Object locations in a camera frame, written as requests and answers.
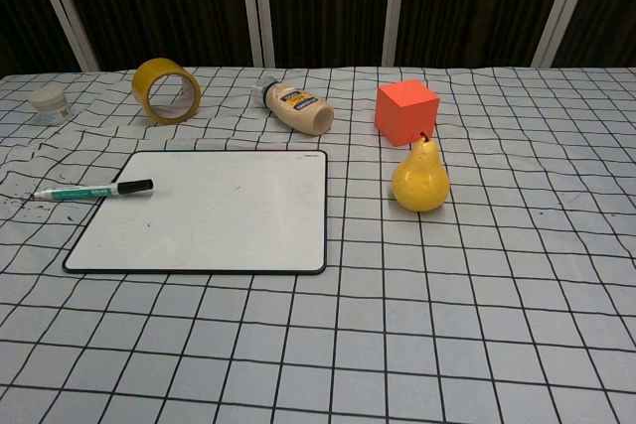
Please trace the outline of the yellow pear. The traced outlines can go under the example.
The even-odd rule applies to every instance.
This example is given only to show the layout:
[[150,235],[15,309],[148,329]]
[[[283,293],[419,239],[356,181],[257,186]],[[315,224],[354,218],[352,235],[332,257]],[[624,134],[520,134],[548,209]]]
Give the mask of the yellow pear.
[[411,212],[429,212],[448,198],[450,181],[434,139],[420,134],[392,176],[397,202]]

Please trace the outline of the white black-checked tablecloth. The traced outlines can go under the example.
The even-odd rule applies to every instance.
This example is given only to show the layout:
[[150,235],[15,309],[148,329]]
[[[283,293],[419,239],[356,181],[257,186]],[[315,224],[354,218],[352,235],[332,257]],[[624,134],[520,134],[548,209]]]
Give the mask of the white black-checked tablecloth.
[[[319,138],[197,67],[202,105],[160,127],[130,71],[0,74],[0,424],[636,424],[636,67],[276,69],[335,109]],[[440,97],[450,193],[394,198],[412,143],[381,85]],[[44,125],[29,93],[71,117]],[[76,275],[92,202],[142,150],[322,149],[317,275]]]

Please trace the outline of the yellow packing tape roll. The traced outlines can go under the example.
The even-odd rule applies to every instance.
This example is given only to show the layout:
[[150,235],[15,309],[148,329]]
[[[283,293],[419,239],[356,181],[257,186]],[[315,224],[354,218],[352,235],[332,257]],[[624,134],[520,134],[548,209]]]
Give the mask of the yellow packing tape roll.
[[165,58],[144,62],[136,70],[132,93],[145,113],[162,125],[181,123],[193,117],[201,101],[196,78]]

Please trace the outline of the small white cap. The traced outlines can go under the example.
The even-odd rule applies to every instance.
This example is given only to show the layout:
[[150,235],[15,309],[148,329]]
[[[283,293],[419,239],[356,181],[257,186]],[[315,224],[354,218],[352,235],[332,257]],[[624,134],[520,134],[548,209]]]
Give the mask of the small white cap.
[[61,125],[71,117],[66,95],[59,86],[48,85],[33,90],[29,93],[28,101],[44,125]]

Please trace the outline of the orange cube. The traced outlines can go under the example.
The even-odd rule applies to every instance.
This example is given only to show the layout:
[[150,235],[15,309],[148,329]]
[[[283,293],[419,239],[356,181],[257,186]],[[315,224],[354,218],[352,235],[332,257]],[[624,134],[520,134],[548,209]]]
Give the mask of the orange cube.
[[440,97],[417,79],[381,85],[375,126],[396,147],[431,139],[439,103]]

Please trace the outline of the white dry-erase board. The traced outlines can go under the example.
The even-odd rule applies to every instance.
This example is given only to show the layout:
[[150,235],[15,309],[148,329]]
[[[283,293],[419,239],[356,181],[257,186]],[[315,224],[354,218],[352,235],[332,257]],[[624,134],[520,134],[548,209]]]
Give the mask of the white dry-erase board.
[[317,274],[327,256],[321,150],[142,151],[63,262],[70,273]]

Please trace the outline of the beige mayonnaise squeeze bottle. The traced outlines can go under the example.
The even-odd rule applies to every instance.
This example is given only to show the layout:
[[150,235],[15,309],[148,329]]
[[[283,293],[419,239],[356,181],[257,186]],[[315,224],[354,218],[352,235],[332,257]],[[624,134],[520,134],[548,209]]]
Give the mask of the beige mayonnaise squeeze bottle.
[[252,87],[250,96],[301,133],[319,136],[333,124],[334,108],[326,100],[272,76],[261,77]]

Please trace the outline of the whiteboard marker with black cap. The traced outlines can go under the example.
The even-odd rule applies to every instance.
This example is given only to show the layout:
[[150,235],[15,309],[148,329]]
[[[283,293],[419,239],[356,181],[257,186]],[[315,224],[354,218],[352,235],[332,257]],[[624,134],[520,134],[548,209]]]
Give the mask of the whiteboard marker with black cap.
[[99,199],[152,191],[154,183],[150,179],[117,182],[101,186],[76,186],[43,190],[32,194],[32,198],[42,201],[74,201]]

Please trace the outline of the white screen frame post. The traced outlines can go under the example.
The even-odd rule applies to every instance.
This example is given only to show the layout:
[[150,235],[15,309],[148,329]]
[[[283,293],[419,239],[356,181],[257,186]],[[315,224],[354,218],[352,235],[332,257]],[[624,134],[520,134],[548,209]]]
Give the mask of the white screen frame post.
[[98,71],[99,64],[83,27],[74,0],[56,0],[60,5],[61,24],[82,71]]
[[252,62],[256,68],[275,67],[269,0],[244,0]]
[[532,68],[549,69],[553,65],[577,4],[578,0],[554,0],[531,62]]
[[387,0],[382,50],[383,67],[393,67],[395,65],[401,1],[402,0]]

